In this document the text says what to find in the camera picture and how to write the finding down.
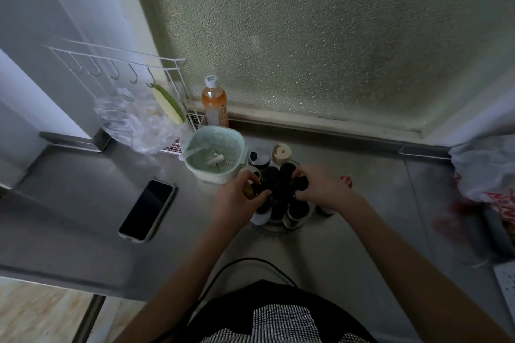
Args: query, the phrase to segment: plastic colander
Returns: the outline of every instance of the plastic colander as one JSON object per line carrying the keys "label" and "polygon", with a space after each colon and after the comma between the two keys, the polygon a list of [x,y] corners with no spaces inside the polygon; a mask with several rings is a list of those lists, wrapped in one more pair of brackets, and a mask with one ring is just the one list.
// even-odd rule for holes
{"label": "plastic colander", "polygon": [[[201,180],[224,184],[234,179],[240,166],[247,162],[248,148],[241,133],[222,126],[203,126],[193,135],[186,151],[203,144],[208,149],[201,150],[184,162],[186,167]],[[223,155],[223,161],[208,165],[211,159]]]}

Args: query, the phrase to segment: hand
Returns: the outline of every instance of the hand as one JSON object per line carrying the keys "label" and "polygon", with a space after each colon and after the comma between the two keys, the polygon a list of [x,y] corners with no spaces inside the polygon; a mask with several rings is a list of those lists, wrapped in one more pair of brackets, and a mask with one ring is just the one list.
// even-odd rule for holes
{"label": "hand", "polygon": [[248,170],[241,171],[236,179],[220,187],[213,203],[213,225],[231,236],[235,236],[248,223],[254,212],[272,193],[265,190],[254,199],[247,199],[243,195],[243,185],[248,180],[260,184],[255,174]]}
{"label": "hand", "polygon": [[363,204],[368,205],[363,197],[353,192],[343,181],[328,175],[322,166],[301,165],[293,172],[292,179],[301,174],[307,177],[310,185],[304,191],[295,192],[299,200],[314,202],[340,214],[352,212]]}

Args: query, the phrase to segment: stainless steel countertop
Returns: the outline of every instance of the stainless steel countertop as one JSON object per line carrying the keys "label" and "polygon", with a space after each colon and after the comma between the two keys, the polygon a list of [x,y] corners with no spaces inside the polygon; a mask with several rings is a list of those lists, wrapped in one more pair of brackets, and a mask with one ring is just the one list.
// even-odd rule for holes
{"label": "stainless steel countertop", "polygon": [[[255,136],[246,136],[246,141],[269,150],[278,142]],[[470,267],[491,255],[480,223],[454,225],[451,231],[462,237],[442,230],[442,222],[455,219],[449,211],[458,197],[451,167],[299,145],[286,136],[281,142],[291,146],[293,159],[300,163],[322,163],[335,176],[351,175],[355,190],[393,229],[513,335],[491,266]],[[118,236],[118,227],[154,176],[177,183],[176,198],[150,242],[128,242]],[[115,142],[102,154],[51,147],[30,175],[0,199],[0,275],[146,301],[201,238],[215,192],[216,187],[199,183],[175,155],[145,157]],[[214,271],[243,256],[274,263],[300,288],[347,310],[377,338],[417,339],[377,268],[339,216],[314,216],[301,229],[276,235],[249,224]],[[234,266],[211,296],[261,278],[281,282],[265,266]]]}

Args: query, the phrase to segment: plastic bag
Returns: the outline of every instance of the plastic bag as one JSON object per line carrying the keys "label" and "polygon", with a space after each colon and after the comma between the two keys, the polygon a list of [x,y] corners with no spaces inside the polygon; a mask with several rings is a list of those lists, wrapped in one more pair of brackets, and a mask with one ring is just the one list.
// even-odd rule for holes
{"label": "plastic bag", "polygon": [[449,153],[461,194],[491,203],[505,220],[515,223],[515,135],[475,140]]}
{"label": "plastic bag", "polygon": [[150,89],[133,95],[118,88],[117,95],[95,99],[95,112],[112,138],[144,154],[170,146],[188,128],[187,122],[177,125],[164,113]]}

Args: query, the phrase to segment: frosted glass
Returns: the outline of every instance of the frosted glass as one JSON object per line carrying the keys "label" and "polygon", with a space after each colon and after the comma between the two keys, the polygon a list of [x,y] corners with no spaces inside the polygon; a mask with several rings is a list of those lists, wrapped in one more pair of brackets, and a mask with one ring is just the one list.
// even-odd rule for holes
{"label": "frosted glass", "polygon": [[463,79],[515,27],[513,0],[153,0],[196,96],[421,130],[490,83]]}

